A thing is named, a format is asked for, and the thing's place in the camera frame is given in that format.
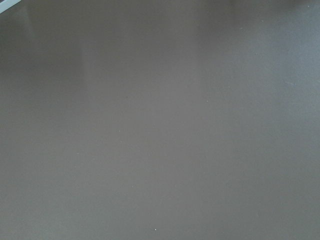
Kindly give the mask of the light table edge strip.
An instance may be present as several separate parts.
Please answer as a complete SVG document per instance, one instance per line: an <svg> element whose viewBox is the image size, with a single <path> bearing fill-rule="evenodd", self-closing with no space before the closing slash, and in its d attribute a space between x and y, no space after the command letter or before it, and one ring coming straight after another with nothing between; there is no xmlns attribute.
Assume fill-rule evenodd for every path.
<svg viewBox="0 0 320 240"><path fill-rule="evenodd" d="M18 3L16 0L1 0L0 1L0 13L3 13L4 11L8 10L12 6L14 6L16 3Z"/></svg>

